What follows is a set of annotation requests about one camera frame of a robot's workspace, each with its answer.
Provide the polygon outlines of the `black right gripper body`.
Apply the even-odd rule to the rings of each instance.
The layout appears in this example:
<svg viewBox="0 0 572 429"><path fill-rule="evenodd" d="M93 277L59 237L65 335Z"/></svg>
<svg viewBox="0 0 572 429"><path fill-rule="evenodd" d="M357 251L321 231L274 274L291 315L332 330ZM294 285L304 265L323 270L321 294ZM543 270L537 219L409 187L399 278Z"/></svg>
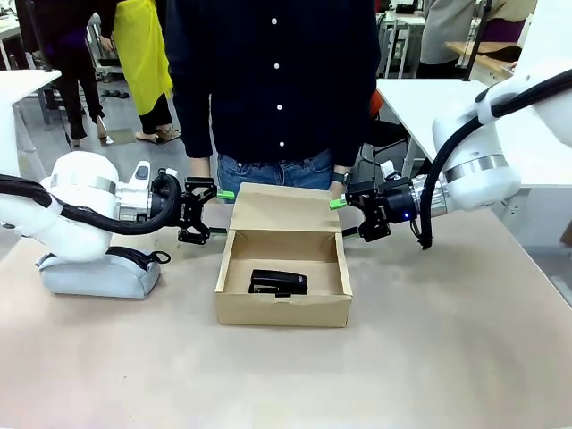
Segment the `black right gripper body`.
<svg viewBox="0 0 572 429"><path fill-rule="evenodd" d="M416 220L416 197L410 179L386 181L374 185L367 193L379 196L379 206L375 210L362 211L365 218L382 218L391 224Z"/></svg>

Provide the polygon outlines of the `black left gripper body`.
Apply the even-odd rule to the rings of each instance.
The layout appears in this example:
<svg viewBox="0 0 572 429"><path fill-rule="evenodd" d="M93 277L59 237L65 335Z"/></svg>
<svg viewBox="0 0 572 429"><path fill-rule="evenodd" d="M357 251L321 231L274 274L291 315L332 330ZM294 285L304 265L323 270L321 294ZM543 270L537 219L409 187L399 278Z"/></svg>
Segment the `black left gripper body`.
<svg viewBox="0 0 572 429"><path fill-rule="evenodd" d="M159 174L150 185L150 219L159 218L164 226L188 229L200 220L198 195L193 191L200 180L187 177L183 185L171 174Z"/></svg>

